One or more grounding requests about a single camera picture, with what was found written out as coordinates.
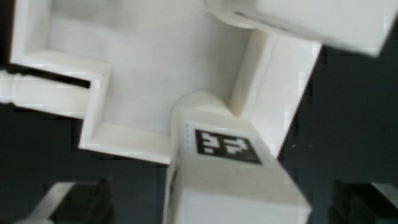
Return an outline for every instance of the white plastic part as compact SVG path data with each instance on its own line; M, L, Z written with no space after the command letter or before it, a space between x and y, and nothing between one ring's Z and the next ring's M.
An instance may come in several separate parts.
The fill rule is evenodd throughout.
M227 26L201 0L16 0L11 62L91 82L80 148L158 163L194 91L229 102L277 156L318 51L318 42Z
M231 116L220 102L195 93L174 109L179 150L167 173L163 223L306 224L311 206L300 190L251 122Z
M89 90L34 76L0 71L0 102L84 119Z
M275 30L378 56L398 12L396 0L208 0L238 27Z
M64 197L75 186L75 182L60 182L52 186L44 198L34 208L34 211L25 220L20 220L14 224L53 224L50 216L64 200Z

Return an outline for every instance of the white cylinder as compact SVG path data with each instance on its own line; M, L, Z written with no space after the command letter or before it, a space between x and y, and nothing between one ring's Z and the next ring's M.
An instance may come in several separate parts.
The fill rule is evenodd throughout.
M0 102L84 119L89 89L34 76L0 71Z

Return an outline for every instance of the black square marker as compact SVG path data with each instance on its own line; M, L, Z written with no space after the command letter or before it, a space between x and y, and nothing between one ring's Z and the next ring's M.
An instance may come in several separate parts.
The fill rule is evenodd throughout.
M261 164L247 138L195 130L195 143L199 154Z

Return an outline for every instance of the white frame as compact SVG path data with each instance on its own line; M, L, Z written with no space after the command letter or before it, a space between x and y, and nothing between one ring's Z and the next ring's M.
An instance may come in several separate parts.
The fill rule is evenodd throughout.
M50 13L52 0L16 0L11 63L91 82L80 148L169 164L169 135L101 120L112 65L46 47ZM251 120L274 156L283 147L320 47L318 42L252 31L229 109Z

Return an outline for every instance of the white block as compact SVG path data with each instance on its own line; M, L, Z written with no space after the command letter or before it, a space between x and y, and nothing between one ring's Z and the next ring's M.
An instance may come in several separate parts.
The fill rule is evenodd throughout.
M165 224L306 224L311 206L252 125L203 108L176 109Z
M281 31L371 56L394 22L396 0L220 0L219 11Z

